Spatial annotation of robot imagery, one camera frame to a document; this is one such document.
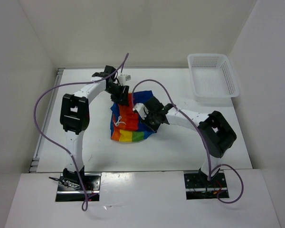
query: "rainbow stripe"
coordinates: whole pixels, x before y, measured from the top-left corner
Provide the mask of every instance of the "rainbow stripe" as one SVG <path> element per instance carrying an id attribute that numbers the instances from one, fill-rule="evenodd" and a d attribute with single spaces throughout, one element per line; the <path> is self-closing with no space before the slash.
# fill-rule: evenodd
<path id="1" fill-rule="evenodd" d="M 145 103 L 153 97 L 152 91 L 141 91 L 133 94 L 134 103 Z M 154 132 L 141 123 L 141 118 L 133 112 L 131 94 L 128 94 L 129 106 L 114 103 L 111 107 L 111 139 L 119 142 L 139 142 L 148 138 Z"/>

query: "laundry basket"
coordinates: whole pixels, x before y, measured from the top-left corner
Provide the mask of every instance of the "laundry basket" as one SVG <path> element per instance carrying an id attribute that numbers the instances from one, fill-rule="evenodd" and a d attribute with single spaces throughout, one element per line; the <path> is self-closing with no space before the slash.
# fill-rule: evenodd
<path id="1" fill-rule="evenodd" d="M 193 92 L 199 98 L 230 98 L 239 95 L 228 57 L 222 54 L 190 54 Z"/>

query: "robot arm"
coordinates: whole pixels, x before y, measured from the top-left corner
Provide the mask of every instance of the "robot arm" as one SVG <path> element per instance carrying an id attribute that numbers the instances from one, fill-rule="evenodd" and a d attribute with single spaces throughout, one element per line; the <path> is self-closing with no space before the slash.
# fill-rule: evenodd
<path id="1" fill-rule="evenodd" d="M 115 75 L 109 79 L 107 77 L 115 71 L 112 66 L 106 66 L 104 72 L 92 75 L 91 81 L 98 81 L 87 84 L 74 94 L 65 94 L 62 99 L 60 123 L 66 132 L 66 147 L 72 153 L 82 179 L 85 178 L 84 163 L 82 160 L 82 143 L 84 132 L 90 122 L 89 105 L 102 91 L 111 94 L 111 99 L 122 105 L 128 105 L 129 86 L 114 83 Z M 119 81 L 123 83 L 129 80 L 129 76 L 119 76 Z M 71 157 L 63 170 L 63 178 L 79 184 L 79 178 Z"/>
<path id="2" fill-rule="evenodd" d="M 152 97 L 144 104 L 138 103 L 133 108 L 142 118 L 142 122 L 157 131 L 163 124 L 175 124 L 192 130 L 194 126 L 179 112 L 172 104 L 163 106 L 155 97 Z M 230 148 L 237 139 L 226 119 L 220 112 L 214 111 L 211 114 L 197 113 L 181 109 L 197 126 L 198 131 L 205 139 L 210 153 L 211 167 L 214 168 L 221 164 L 221 158 L 225 151 Z M 206 160 L 200 171 L 205 177 L 209 174 L 208 160 Z"/>

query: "white wall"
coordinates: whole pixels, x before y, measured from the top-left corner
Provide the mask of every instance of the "white wall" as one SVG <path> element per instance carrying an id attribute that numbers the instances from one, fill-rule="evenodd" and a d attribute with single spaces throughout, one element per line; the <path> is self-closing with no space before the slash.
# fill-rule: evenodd
<path id="1" fill-rule="evenodd" d="M 285 0 L 258 0 L 230 55 L 241 94 L 234 99 L 254 168 L 264 169 L 285 227 Z"/>
<path id="2" fill-rule="evenodd" d="M 187 66 L 227 54 L 255 0 L 19 0 L 59 67 Z"/>
<path id="3" fill-rule="evenodd" d="M 38 133 L 33 105 L 53 85 L 55 68 L 16 0 L 0 0 L 0 228 L 19 175 L 28 172 Z M 48 100 L 38 112 L 42 122 Z"/>

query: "yellow stripe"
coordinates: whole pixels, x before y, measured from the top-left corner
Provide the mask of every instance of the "yellow stripe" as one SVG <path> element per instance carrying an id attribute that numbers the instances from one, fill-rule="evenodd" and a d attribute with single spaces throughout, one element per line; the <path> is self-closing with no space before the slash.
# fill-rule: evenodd
<path id="1" fill-rule="evenodd" d="M 119 132 L 120 132 L 120 138 L 119 138 L 120 142 L 132 142 L 131 131 L 120 129 Z"/>

